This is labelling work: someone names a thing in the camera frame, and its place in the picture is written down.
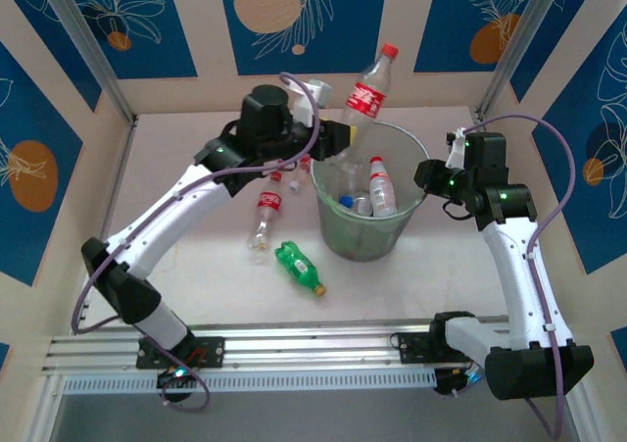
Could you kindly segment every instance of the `trash can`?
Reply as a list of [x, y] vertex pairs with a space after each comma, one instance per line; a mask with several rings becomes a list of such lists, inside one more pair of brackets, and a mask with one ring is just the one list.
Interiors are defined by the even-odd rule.
[[337, 201], [340, 192], [338, 166], [314, 162], [313, 185], [317, 194], [322, 237], [337, 255], [352, 261], [374, 261], [388, 254], [403, 229], [422, 203], [426, 194], [413, 181], [418, 164], [429, 159], [422, 143], [401, 127], [392, 123], [376, 122], [358, 130], [349, 148], [346, 162], [363, 164], [362, 185], [369, 184], [369, 160], [383, 158], [385, 168], [394, 184], [399, 212], [376, 219], [360, 216]]

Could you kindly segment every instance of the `white table surface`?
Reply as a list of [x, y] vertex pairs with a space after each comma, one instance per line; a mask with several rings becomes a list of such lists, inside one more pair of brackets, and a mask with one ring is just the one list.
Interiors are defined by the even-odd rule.
[[[337, 118], [339, 110], [323, 111]], [[114, 211], [112, 233], [134, 221], [182, 175], [204, 144], [236, 113], [162, 114], [139, 118]], [[384, 109], [379, 119], [414, 133], [432, 158], [446, 159], [445, 136], [470, 126], [466, 107]], [[321, 299], [295, 284], [270, 255], [251, 262], [246, 240], [265, 181], [243, 189], [157, 264], [151, 283], [188, 324], [234, 324], [373, 319], [424, 319], [466, 310], [499, 316], [506, 305], [492, 256], [474, 221], [452, 221], [442, 199], [416, 210], [395, 249], [378, 261], [352, 263], [333, 254], [319, 231], [312, 185], [284, 193], [273, 246], [295, 241], [318, 268], [328, 291]], [[96, 292], [86, 325], [112, 314]]]

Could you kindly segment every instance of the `plastic bottle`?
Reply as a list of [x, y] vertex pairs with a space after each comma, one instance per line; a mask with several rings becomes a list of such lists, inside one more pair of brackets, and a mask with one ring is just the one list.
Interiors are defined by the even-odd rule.
[[352, 195], [343, 195], [340, 197], [340, 204], [364, 217], [372, 217], [370, 194], [356, 192]]
[[363, 191], [363, 165], [361, 163], [342, 163], [340, 165], [340, 192], [353, 195]]
[[273, 172], [257, 202], [255, 227], [248, 240], [248, 247], [256, 252], [265, 252], [270, 246], [270, 233], [281, 208], [281, 173]]
[[307, 183], [311, 176], [312, 157], [310, 155], [305, 155], [298, 163], [298, 167], [296, 167], [296, 171], [294, 172], [294, 179], [290, 182], [290, 190], [295, 194], [298, 194], [301, 190], [301, 187]]
[[309, 288], [318, 297], [324, 295], [326, 287], [320, 283], [317, 269], [293, 241], [281, 243], [281, 247], [274, 250], [274, 256], [299, 284]]
[[389, 217], [399, 211], [394, 186], [380, 156], [370, 160], [370, 199], [375, 217]]
[[383, 45], [376, 61], [360, 75], [353, 92], [346, 101], [341, 123], [360, 125], [376, 119], [385, 96], [392, 84], [392, 62], [399, 54], [399, 49], [390, 43]]

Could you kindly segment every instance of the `green plastic bottle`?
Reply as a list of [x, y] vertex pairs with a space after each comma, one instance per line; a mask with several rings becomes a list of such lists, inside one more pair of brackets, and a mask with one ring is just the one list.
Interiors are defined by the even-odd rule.
[[309, 288], [316, 296], [321, 297], [326, 287], [317, 278], [317, 269], [307, 259], [294, 241], [284, 241], [281, 247], [274, 250], [277, 261], [301, 285]]

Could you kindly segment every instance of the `blue bottle cap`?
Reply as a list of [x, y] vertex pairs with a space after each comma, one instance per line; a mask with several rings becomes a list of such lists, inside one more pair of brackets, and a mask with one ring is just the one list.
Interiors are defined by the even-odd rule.
[[340, 204], [347, 209], [352, 209], [354, 203], [355, 202], [353, 201], [353, 197], [351, 197], [350, 195], [343, 195], [342, 197], [340, 197]]

